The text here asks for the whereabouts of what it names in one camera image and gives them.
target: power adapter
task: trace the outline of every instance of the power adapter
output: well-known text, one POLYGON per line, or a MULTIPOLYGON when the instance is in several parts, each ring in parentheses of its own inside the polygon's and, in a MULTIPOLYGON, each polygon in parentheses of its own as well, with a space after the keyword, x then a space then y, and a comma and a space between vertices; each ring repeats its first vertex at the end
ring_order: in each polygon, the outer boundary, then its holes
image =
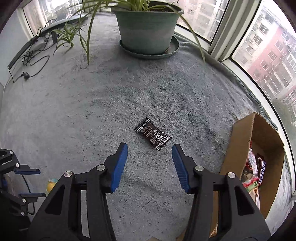
POLYGON ((23 77, 24 77, 25 80, 27 80, 28 78, 30 78, 30 75, 27 72, 23 73, 22 75, 23 75, 23 77))

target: cardboard box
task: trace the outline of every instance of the cardboard box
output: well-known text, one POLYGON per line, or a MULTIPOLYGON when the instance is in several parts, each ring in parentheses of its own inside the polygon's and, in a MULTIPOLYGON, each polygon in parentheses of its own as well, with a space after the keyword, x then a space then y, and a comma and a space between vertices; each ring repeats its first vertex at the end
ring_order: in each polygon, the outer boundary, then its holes
MULTIPOLYGON (((285 151, 279 134, 258 113, 254 112, 233 125, 220 175, 234 172, 241 178, 248 156, 250 141, 252 141, 253 153, 255 155, 257 153, 261 154, 266 162, 263 181, 259 190, 260 212, 266 218, 276 197, 281 180, 285 151)), ((218 192, 214 192, 211 234, 215 233, 217 221, 218 192)), ((183 240, 184 234, 185 231, 177 237, 177 240, 183 240)))

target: building facade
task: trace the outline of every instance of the building facade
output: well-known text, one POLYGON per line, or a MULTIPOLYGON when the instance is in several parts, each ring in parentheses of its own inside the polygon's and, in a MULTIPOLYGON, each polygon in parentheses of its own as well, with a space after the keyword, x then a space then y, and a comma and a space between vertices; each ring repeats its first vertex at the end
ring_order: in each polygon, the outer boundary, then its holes
POLYGON ((270 100, 287 105, 296 124, 296 37, 266 6, 259 9, 233 59, 270 100))
MULTIPOLYGON (((211 41, 222 19, 228 0, 179 0, 183 17, 200 36, 211 41)), ((187 27, 182 19, 178 24, 187 27)))

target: gray fleece blanket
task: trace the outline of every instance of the gray fleece blanket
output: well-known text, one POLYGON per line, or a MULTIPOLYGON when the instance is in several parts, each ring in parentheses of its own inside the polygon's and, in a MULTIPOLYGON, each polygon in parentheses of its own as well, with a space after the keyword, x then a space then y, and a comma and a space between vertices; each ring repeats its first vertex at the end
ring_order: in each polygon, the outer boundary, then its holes
MULTIPOLYGON (((171 157, 179 143, 196 164, 218 173, 232 125, 257 111, 258 100, 223 64, 186 39, 177 53, 161 60, 140 60, 125 53, 114 15, 96 16, 91 37, 91 62, 75 39, 65 54, 60 48, 35 77, 5 88, 1 118, 1 147, 13 150, 19 161, 39 168, 27 176, 34 192, 65 171, 86 172, 114 154, 120 142, 128 159, 119 188, 107 195, 118 240, 139 241, 154 236, 173 241, 185 229, 192 195, 181 189, 171 157), (149 117, 172 139, 158 152, 134 128, 149 117)), ((44 62, 25 68, 30 75, 44 62)), ((26 191, 11 174, 16 192, 26 191)), ((290 176, 284 165, 279 194, 267 223, 274 232, 291 209, 290 176)), ((86 210, 82 213, 87 235, 86 210)))

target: blue gripper pad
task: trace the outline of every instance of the blue gripper pad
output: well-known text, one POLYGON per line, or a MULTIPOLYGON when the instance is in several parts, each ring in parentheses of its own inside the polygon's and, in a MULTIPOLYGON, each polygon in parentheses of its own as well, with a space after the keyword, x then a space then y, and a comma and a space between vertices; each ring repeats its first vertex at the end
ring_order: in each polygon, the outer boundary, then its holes
POLYGON ((117 149, 116 153, 114 155, 114 163, 112 169, 113 171, 111 172, 111 185, 110 185, 110 190, 111 192, 115 192, 116 188, 118 188, 120 180, 121 180, 121 175, 123 173, 124 166, 126 164, 126 159, 128 157, 128 146, 126 143, 121 143, 119 145, 119 148, 117 149))
POLYGON ((189 189, 190 189, 189 176, 188 176, 188 172, 185 168, 185 165, 182 161, 181 154, 179 153, 178 149, 176 148, 176 145, 173 145, 173 148, 172 148, 172 158, 173 158, 173 162, 175 164, 175 168, 176 168, 176 171, 177 171, 177 174, 179 177, 181 187, 185 190, 186 193, 188 193, 189 189))

